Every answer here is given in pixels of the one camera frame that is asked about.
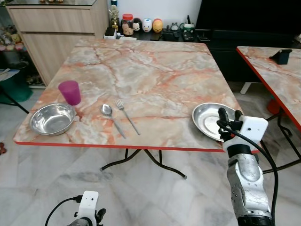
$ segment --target stainless steel bowl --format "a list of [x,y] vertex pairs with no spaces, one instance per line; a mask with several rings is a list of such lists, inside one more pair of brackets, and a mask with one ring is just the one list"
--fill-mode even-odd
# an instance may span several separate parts
[[197,128],[206,134],[208,137],[223,141],[218,133],[219,126],[216,122],[220,119],[218,109],[223,107],[229,119],[235,119],[235,110],[222,104],[218,103],[204,103],[197,106],[192,112],[192,119]]
[[54,103],[37,110],[30,118],[29,125],[36,133],[56,136],[70,128],[75,115],[71,105]]

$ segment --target metal plate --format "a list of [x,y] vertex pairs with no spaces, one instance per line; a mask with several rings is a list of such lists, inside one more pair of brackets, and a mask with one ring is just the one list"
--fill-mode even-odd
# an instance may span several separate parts
[[37,110],[29,120],[33,131],[41,135],[60,135],[71,126],[76,112],[71,105],[55,103]]
[[201,104],[192,112],[192,119],[197,128],[208,137],[217,141],[223,141],[220,139],[220,134],[218,133],[220,127],[216,124],[220,119],[218,109],[221,107],[226,110],[229,119],[235,119],[234,109],[218,103]]

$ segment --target white wall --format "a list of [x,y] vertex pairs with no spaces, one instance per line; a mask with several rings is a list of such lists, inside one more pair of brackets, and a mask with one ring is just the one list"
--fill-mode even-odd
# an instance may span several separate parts
[[191,22],[196,23],[202,0],[118,0],[119,18],[130,13],[143,20],[160,18],[164,27],[172,22],[184,22],[189,15]]

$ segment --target tiled floor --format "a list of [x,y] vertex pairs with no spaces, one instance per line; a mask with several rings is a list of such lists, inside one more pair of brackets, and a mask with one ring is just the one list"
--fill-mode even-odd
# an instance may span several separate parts
[[[263,85],[253,84],[246,95],[241,95],[242,85],[230,84],[244,113],[270,116],[266,110],[270,94]],[[22,104],[30,109],[40,94],[36,90]],[[237,225],[230,202],[225,153],[164,151],[163,163],[181,170],[187,180],[159,168],[145,153],[100,172],[101,166],[124,158],[124,150],[16,145],[12,137],[25,113],[0,105],[0,114],[0,141],[4,140],[8,149],[0,156],[1,226],[44,225],[55,205],[85,190],[99,192],[98,208],[107,209],[102,222],[105,226]],[[292,129],[295,144],[300,144],[298,130],[289,119],[285,119],[285,124]],[[276,121],[269,124],[264,140],[278,165],[297,159]],[[269,168],[261,155],[260,166]],[[299,225],[301,165],[279,172],[279,179],[276,223]],[[265,187],[271,201],[272,174],[265,175]],[[71,223],[78,206],[73,202],[63,204],[49,225]]]

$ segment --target plastic cup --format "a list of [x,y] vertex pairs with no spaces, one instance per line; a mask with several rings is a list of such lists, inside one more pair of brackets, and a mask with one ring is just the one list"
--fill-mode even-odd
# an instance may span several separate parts
[[58,89],[61,91],[68,104],[78,105],[80,103],[79,84],[76,81],[63,81],[59,84]]

